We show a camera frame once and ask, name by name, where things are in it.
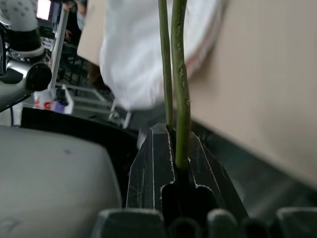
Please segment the metal frame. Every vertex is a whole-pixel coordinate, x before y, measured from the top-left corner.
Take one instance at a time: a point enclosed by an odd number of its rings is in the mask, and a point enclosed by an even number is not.
[[[56,86],[61,87],[63,85],[65,84],[56,83]],[[91,99],[91,98],[85,98],[85,97],[71,96],[72,100],[74,101],[74,109],[109,115],[108,117],[109,121],[121,125],[124,129],[128,128],[131,117],[132,117],[132,113],[127,112],[127,115],[124,119],[120,118],[118,112],[115,110],[117,107],[116,100],[114,100],[113,102],[110,102],[109,100],[105,99],[103,95],[94,88],[85,88],[85,87],[74,86],[74,85],[65,85],[65,87],[67,89],[74,89],[78,91],[92,93],[96,97],[96,99]],[[90,106],[77,106],[76,102],[89,104]]]
[[[61,51],[63,49],[68,15],[69,15],[68,12],[65,12],[63,9],[61,10],[58,29],[56,32],[56,41],[55,41],[54,49],[52,52],[52,80],[49,86],[50,88],[56,87],[59,62],[60,62]]]

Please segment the person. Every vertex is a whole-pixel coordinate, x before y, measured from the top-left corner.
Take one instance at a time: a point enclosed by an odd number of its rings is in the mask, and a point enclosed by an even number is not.
[[[54,2],[63,3],[64,11],[70,11],[77,7],[77,25],[78,28],[83,31],[85,27],[85,20],[87,15],[87,0],[52,0]],[[67,29],[65,32],[65,38],[71,41],[72,32]],[[88,80],[97,89],[109,90],[109,88],[104,84],[103,78],[101,76],[100,68],[88,62]]]
[[[77,23],[77,9],[74,7],[69,11],[64,40],[72,45],[78,46],[81,34],[82,30],[79,29]]]

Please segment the computer monitor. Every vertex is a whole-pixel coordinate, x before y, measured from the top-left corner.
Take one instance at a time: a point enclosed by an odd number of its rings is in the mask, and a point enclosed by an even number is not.
[[[37,17],[48,21],[50,18],[52,2],[50,0],[39,0],[38,1],[38,11]]]
[[[40,26],[52,28],[60,13],[60,4],[50,0],[38,0],[37,19]]]

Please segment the cable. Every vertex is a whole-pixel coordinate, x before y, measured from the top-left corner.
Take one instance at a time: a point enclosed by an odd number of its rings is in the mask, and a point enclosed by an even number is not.
[[[11,113],[11,126],[14,126],[14,116],[13,116],[13,108],[10,107],[10,113]]]

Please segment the black plastic part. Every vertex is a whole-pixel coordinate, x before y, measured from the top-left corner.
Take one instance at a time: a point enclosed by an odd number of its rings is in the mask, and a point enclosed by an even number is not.
[[[246,219],[241,224],[242,233],[247,238],[271,238],[268,228],[260,221]]]
[[[208,238],[238,238],[238,222],[223,209],[214,209],[208,214]]]
[[[238,222],[248,218],[227,171],[194,133],[190,136],[189,164],[195,187],[209,189],[217,207],[230,211]]]
[[[23,74],[9,68],[5,76],[0,76],[0,81],[5,84],[17,84],[23,79]]]
[[[178,218],[169,226],[169,236],[173,238],[202,238],[199,223],[191,218]]]
[[[162,190],[174,182],[171,138],[165,124],[157,124],[132,164],[126,207],[162,212]]]
[[[8,31],[10,48],[15,51],[34,51],[41,47],[41,36],[39,29],[33,31]]]
[[[6,48],[3,30],[0,28],[0,76],[6,73]]]
[[[91,238],[167,238],[162,216],[155,211],[105,210]]]
[[[13,113],[12,107],[10,107],[10,116],[11,116],[11,126],[14,126],[14,113]]]
[[[65,90],[62,88],[57,88],[56,89],[56,100],[59,104],[63,105],[63,106],[68,106],[68,102],[66,99],[66,95],[65,95]]]
[[[26,89],[31,91],[43,91],[47,89],[52,79],[52,71],[45,63],[34,65],[26,76]]]

